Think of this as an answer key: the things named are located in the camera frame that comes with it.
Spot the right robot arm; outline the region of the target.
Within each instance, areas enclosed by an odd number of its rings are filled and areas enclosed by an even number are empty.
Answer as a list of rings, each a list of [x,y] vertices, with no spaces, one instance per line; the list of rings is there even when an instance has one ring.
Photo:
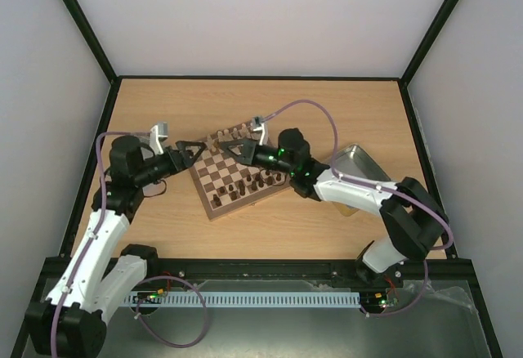
[[[252,139],[223,141],[221,150],[245,166],[286,173],[303,198],[344,204],[379,216],[387,236],[368,244],[355,261],[355,274],[375,285],[391,266],[423,261],[449,227],[448,218],[421,183],[411,177],[400,182],[373,181],[343,175],[311,156],[310,145],[296,128],[282,131],[276,147]]]

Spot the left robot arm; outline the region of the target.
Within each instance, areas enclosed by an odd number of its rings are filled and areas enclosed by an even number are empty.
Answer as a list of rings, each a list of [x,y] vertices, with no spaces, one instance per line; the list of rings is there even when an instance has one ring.
[[[158,253],[129,245],[109,270],[116,244],[127,231],[145,187],[191,168],[203,142],[163,146],[160,136],[145,143],[138,135],[115,132],[109,165],[100,166],[100,188],[87,229],[63,275],[41,302],[32,302],[25,323],[37,353],[51,357],[96,357],[108,324],[123,299],[157,270]]]

